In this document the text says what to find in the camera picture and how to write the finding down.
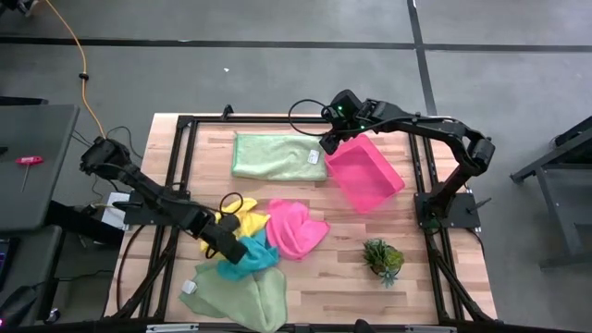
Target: wooden tabletop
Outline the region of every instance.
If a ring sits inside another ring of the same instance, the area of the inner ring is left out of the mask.
[[[142,172],[160,184],[165,183],[177,116],[154,115],[148,137]],[[327,126],[299,125],[299,128],[321,132]],[[288,124],[200,123],[189,182],[192,200],[217,206],[226,193],[238,191],[244,197],[256,199],[258,211],[261,212],[266,210],[271,199],[297,200],[311,209],[313,218],[325,219],[331,226],[325,239],[302,262],[280,259],[277,267],[284,272],[288,281],[289,323],[353,324],[356,319],[364,318],[371,324],[436,324],[438,320],[426,243],[414,216],[413,194],[417,189],[407,134],[367,133],[401,175],[406,187],[374,212],[362,216],[353,211],[332,179],[314,182],[233,178],[230,165],[235,133],[291,134],[295,131]],[[175,181],[180,178],[186,141],[187,133],[181,145]],[[444,179],[456,167],[456,162],[445,144],[432,144],[438,176]],[[421,140],[418,140],[418,145],[424,170],[427,170]],[[425,178],[425,185],[429,190],[428,178]],[[131,233],[126,233],[119,260]],[[154,228],[146,227],[130,247],[121,277],[123,302],[136,290],[146,273],[153,237]],[[375,237],[384,239],[405,256],[399,279],[390,289],[385,289],[378,277],[364,266],[363,242]],[[496,317],[485,261],[475,236],[463,229],[451,229],[450,242],[459,280],[483,311]],[[199,241],[181,233],[166,309],[167,322],[227,321],[194,314],[178,299],[183,281],[193,278],[194,267],[204,260]],[[156,306],[160,283],[159,278],[154,284],[150,314]],[[450,288],[448,283],[442,285],[447,310],[452,315]],[[105,315],[116,311],[115,286],[116,277],[111,284]]]

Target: succulent plant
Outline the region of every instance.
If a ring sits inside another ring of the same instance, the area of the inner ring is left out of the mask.
[[[364,242],[364,260],[370,269],[382,278],[382,284],[389,288],[395,283],[405,259],[403,253],[381,239]]]

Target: sticker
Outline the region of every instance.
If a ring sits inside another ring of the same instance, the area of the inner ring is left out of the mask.
[[[311,152],[308,154],[308,163],[310,164],[317,164],[318,163],[318,151],[312,149]]]
[[[193,294],[196,289],[197,285],[195,282],[189,280],[185,280],[185,282],[183,282],[183,287],[181,288],[181,290],[186,294]]]

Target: blue cloth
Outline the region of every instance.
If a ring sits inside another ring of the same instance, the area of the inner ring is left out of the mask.
[[[266,269],[278,263],[278,247],[269,245],[265,229],[252,237],[241,237],[239,241],[247,247],[247,253],[236,265],[227,260],[219,261],[217,270],[222,278],[239,281],[252,272]]]

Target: pink basket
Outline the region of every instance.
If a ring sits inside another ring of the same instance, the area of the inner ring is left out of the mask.
[[[363,134],[342,143],[333,155],[326,155],[325,163],[360,214],[369,213],[405,187],[389,161]]]

